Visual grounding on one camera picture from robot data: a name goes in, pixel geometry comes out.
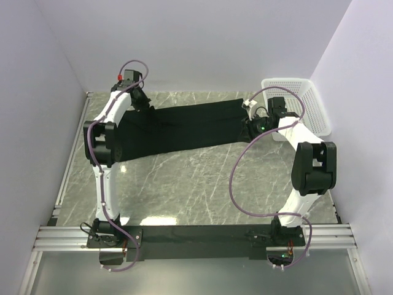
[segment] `marble table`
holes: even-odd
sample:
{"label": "marble table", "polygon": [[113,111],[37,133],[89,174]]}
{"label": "marble table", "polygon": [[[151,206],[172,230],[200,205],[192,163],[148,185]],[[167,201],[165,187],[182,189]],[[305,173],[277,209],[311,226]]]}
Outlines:
{"label": "marble table", "polygon": [[[156,108],[249,98],[251,92],[147,92]],[[109,93],[89,98],[84,120],[103,109]],[[123,222],[137,224],[257,224],[231,203],[228,179],[246,143],[148,156],[121,163],[117,195]],[[95,218],[96,189],[93,170],[84,154],[82,132],[61,195],[57,226],[78,226]],[[281,209],[292,190],[290,172],[295,151],[288,142],[263,138],[243,157],[235,173],[233,192],[238,203],[256,213]],[[310,209],[313,223],[337,223],[330,194]]]}

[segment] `black cloth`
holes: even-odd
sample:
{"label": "black cloth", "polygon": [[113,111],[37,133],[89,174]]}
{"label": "black cloth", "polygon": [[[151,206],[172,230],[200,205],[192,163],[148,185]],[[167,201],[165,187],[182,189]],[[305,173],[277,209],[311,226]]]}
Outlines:
{"label": "black cloth", "polygon": [[243,100],[146,111],[127,111],[119,123],[120,162],[147,155],[205,148],[240,139],[247,111]]}

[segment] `white laundry basket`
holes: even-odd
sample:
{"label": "white laundry basket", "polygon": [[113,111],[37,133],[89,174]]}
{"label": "white laundry basket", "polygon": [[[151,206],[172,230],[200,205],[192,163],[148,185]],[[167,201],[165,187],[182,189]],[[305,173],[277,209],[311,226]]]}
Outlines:
{"label": "white laundry basket", "polygon": [[[316,136],[327,136],[330,134],[331,129],[325,109],[323,108],[314,83],[309,79],[271,78],[262,80],[262,88],[268,86],[281,86],[296,93],[306,107],[306,114],[302,119],[303,124],[305,124]],[[268,105],[269,98],[283,96],[286,102],[286,108],[289,112],[296,112],[298,115],[302,113],[302,106],[300,106],[297,99],[288,92],[281,89],[268,89],[262,93],[266,106]],[[278,132],[273,133],[273,139],[276,141],[286,140]]]}

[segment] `plastic basket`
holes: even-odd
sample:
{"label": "plastic basket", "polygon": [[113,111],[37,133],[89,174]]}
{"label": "plastic basket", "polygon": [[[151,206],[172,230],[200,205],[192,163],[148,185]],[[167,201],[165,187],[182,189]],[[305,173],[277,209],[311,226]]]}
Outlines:
{"label": "plastic basket", "polygon": [[[309,79],[299,78],[271,78],[262,80],[262,88],[268,86],[281,86],[296,93],[306,107],[306,114],[302,119],[304,125],[311,130],[316,136],[327,136],[330,134],[330,124],[325,109],[319,97],[314,83]],[[286,108],[289,112],[302,113],[302,106],[288,92],[281,89],[268,89],[263,93],[265,105],[268,105],[268,99],[275,96],[283,96],[286,102]],[[276,141],[285,141],[286,139],[278,132],[273,133],[273,139]]]}

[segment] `white wall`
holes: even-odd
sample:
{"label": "white wall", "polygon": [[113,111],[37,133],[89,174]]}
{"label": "white wall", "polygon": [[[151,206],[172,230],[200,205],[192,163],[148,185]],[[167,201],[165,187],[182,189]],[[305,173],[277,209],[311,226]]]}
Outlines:
{"label": "white wall", "polygon": [[350,0],[36,0],[83,87],[131,58],[149,90],[257,90],[310,77]]}
{"label": "white wall", "polygon": [[353,0],[312,80],[338,146],[338,211],[351,223],[373,294],[392,294],[393,2]]}
{"label": "white wall", "polygon": [[0,40],[0,293],[16,294],[85,94],[33,1],[2,1]]}

